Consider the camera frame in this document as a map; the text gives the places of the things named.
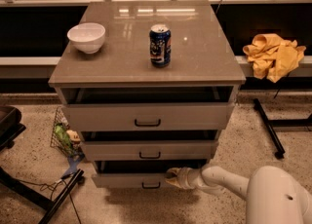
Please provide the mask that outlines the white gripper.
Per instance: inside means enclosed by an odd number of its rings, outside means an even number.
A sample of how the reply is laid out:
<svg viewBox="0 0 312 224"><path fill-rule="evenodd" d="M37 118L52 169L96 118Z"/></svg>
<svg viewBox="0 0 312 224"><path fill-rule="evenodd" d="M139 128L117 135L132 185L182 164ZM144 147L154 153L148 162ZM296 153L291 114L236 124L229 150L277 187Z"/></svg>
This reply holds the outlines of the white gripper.
<svg viewBox="0 0 312 224"><path fill-rule="evenodd" d="M172 178L166 178L165 181L177 188L196 189L203 182L201 171L198 168L169 168L167 174Z"/></svg>

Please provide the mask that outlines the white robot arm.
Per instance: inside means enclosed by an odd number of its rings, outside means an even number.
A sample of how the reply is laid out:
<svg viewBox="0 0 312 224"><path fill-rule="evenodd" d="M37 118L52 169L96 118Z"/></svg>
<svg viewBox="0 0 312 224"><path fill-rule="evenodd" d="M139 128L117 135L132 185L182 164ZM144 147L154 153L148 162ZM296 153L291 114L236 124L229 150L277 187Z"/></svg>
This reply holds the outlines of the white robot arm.
<svg viewBox="0 0 312 224"><path fill-rule="evenodd" d="M312 195L280 168L261 167L250 178L212 165L169 168L167 174L166 181L181 189L231 191L246 201L247 224L312 224Z"/></svg>

